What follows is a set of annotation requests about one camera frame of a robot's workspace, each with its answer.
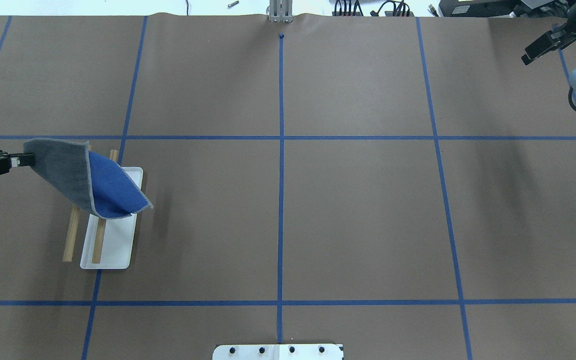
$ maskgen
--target cloth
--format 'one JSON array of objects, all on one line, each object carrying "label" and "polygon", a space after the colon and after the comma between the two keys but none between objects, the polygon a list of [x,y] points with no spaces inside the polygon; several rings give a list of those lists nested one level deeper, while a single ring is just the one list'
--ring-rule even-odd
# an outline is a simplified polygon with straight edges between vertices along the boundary
[{"label": "cloth", "polygon": [[23,144],[23,152],[34,154],[35,173],[94,216],[121,219],[153,207],[121,166],[88,145],[36,138]]}]

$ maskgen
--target wooden dowel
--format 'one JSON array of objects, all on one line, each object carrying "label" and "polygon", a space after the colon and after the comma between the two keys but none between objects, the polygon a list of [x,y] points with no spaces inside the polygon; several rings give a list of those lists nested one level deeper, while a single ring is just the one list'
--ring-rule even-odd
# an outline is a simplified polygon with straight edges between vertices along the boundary
[{"label": "wooden dowel", "polygon": [[[110,160],[117,162],[119,151],[110,150]],[[92,264],[101,263],[101,250],[104,247],[104,235],[106,233],[106,219],[99,218],[96,223],[96,234],[94,235],[94,248],[92,251]]]},{"label": "wooden dowel", "polygon": [[75,249],[75,240],[77,240],[77,230],[80,227],[81,209],[73,203],[70,209],[70,222],[68,223],[68,232],[66,233],[66,245],[63,248],[62,262],[70,263],[73,261],[73,251]]}]

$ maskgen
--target white mounting plate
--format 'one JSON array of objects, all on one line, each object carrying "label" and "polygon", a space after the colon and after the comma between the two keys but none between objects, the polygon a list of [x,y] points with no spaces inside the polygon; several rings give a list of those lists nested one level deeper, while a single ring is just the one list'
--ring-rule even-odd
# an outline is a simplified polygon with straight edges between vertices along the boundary
[{"label": "white mounting plate", "polygon": [[343,348],[342,344],[220,345],[212,352],[212,360],[343,360]]},{"label": "white mounting plate", "polygon": [[[144,170],[140,167],[123,167],[126,174],[142,188]],[[103,248],[101,250],[101,262],[92,263],[92,253],[95,247],[97,223],[99,218],[90,215],[84,240],[83,253],[79,266],[82,269],[126,269],[130,265],[133,253],[133,240],[135,239],[135,227],[137,227],[137,215],[131,214],[126,218],[109,219],[105,222],[103,235]]]}]

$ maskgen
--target white bracket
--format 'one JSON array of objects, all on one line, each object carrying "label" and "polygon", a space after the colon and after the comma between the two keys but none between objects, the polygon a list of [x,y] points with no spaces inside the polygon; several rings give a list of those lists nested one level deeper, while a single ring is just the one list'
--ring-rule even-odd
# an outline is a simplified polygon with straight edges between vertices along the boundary
[{"label": "white bracket", "polygon": [[270,0],[268,19],[271,23],[292,23],[293,0]]},{"label": "white bracket", "polygon": [[342,344],[220,345],[212,360],[344,360]]}]

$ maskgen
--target white floor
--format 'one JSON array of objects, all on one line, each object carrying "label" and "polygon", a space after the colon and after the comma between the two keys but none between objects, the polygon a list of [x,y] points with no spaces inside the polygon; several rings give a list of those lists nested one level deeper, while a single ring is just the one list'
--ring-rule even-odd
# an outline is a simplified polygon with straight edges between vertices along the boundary
[{"label": "white floor", "polygon": [[[234,0],[188,0],[189,13],[193,16],[228,16],[265,14],[269,0],[239,0],[228,9]],[[379,9],[381,0],[361,1],[364,16],[371,10]],[[432,16],[428,5],[439,11],[439,0],[406,0],[415,16]],[[317,14],[330,16],[334,9],[333,0],[293,0],[293,14]],[[381,10],[391,11],[387,4]],[[176,15],[186,14],[185,0],[0,0],[0,16],[145,16],[166,12]]]}]

